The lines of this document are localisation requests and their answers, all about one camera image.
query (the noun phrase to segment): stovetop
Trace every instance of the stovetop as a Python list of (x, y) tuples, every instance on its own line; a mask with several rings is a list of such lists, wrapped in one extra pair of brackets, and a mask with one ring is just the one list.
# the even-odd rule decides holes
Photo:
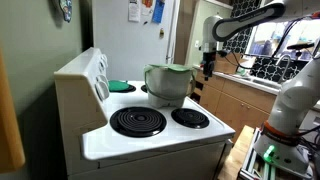
[[(129, 81), (129, 83), (135, 87), (144, 85), (142, 81)], [(131, 93), (110, 93), (109, 98), (103, 104), (108, 121), (116, 111), (127, 107), (155, 109), (148, 104), (148, 94), (143, 92), (141, 88), (137, 88), (136, 91)], [(143, 138), (128, 137), (116, 132), (108, 122), (106, 126), (82, 136), (83, 156), (89, 160), (97, 160), (183, 143), (199, 146), (199, 143), (208, 144), (230, 139), (235, 132), (188, 97), (185, 99), (182, 108), (203, 113), (208, 117), (209, 125), (200, 129), (185, 127), (175, 122), (171, 117), (172, 111), (177, 107), (162, 107), (155, 109), (166, 118), (166, 126), (159, 134)]]

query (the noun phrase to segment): refrigerator door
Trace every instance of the refrigerator door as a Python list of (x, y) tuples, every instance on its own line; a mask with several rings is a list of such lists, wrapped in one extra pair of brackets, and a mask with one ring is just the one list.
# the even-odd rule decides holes
[(175, 1), (165, 1), (160, 24), (152, 22), (153, 13), (141, 14), (140, 22), (128, 21), (129, 0), (92, 3), (94, 46), (108, 56), (108, 79), (143, 80), (146, 64), (166, 63), (167, 51), (169, 48), (172, 51), (169, 41), (175, 39), (171, 37), (175, 33), (170, 32), (173, 13), (178, 13), (173, 9)]

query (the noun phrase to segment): window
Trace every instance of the window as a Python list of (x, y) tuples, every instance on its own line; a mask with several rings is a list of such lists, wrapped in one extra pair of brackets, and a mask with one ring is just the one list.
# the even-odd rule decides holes
[[(246, 54), (271, 56), (276, 50), (285, 29), (289, 26), (288, 22), (283, 23), (264, 23), (260, 24), (252, 31), (251, 39), (248, 43)], [(288, 54), (292, 59), (296, 59), (295, 52), (287, 50), (287, 46), (317, 42), (320, 38), (320, 20), (302, 20), (298, 22), (285, 38), (282, 46), (275, 57)], [(299, 60), (310, 60), (311, 54), (316, 48), (301, 50), (302, 55)]]

